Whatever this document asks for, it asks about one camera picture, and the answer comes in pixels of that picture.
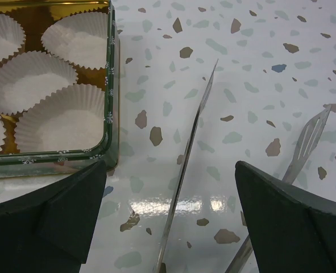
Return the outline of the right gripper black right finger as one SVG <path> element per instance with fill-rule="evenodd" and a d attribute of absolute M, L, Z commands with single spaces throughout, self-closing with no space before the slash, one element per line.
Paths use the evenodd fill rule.
<path fill-rule="evenodd" d="M 235 181 L 260 272 L 336 272 L 336 202 L 244 161 Z"/>

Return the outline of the steel serving tongs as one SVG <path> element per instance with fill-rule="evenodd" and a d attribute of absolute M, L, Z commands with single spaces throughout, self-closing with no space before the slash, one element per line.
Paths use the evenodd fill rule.
<path fill-rule="evenodd" d="M 171 231 L 173 218 L 175 215 L 177 203 L 179 201 L 181 187 L 184 181 L 185 172 L 188 166 L 190 153 L 191 153 L 193 143 L 194 143 L 194 137 L 197 131 L 198 120 L 209 98 L 211 88 L 213 86 L 213 81 L 214 81 L 214 72 L 215 71 L 212 71 L 210 75 L 205 92 L 202 96 L 202 100 L 198 106 L 196 116 L 194 118 L 190 136 L 186 143 L 184 157 L 183 157 L 183 161 L 180 167 L 179 177 L 177 179 L 176 190 L 171 200 L 171 205 L 169 208 L 167 220 L 165 223 L 163 235 L 162 235 L 161 242 L 160 242 L 160 248 L 159 248 L 159 252 L 157 255 L 157 260 L 152 269 L 153 272 L 161 271 L 161 265 L 163 264 L 163 258 L 164 258 L 164 253 L 165 253 L 165 249 L 166 249 L 167 242 L 168 242 L 169 233 Z M 331 107 L 332 107 L 331 105 L 327 106 L 323 111 L 315 115 L 305 124 L 297 140 L 293 158 L 291 160 L 291 163 L 288 169 L 286 170 L 286 173 L 282 179 L 282 182 L 287 183 L 287 184 L 293 184 L 295 179 L 298 177 L 298 174 L 304 167 L 306 161 L 310 157 L 310 154 L 313 152 L 313 150 L 318 145 L 322 132 L 325 128 L 326 121 L 330 114 Z M 250 238 L 247 237 L 244 240 L 242 246 L 239 248 L 238 252 L 236 253 L 234 259 L 231 261 L 226 272 L 241 272 L 242 268 L 245 266 L 252 252 L 253 252 L 253 246 L 252 246 Z"/>

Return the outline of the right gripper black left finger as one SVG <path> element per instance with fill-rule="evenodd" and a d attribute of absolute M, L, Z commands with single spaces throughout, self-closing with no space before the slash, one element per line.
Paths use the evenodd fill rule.
<path fill-rule="evenodd" d="M 106 184 L 103 160 L 0 203 L 0 272 L 79 272 Z"/>

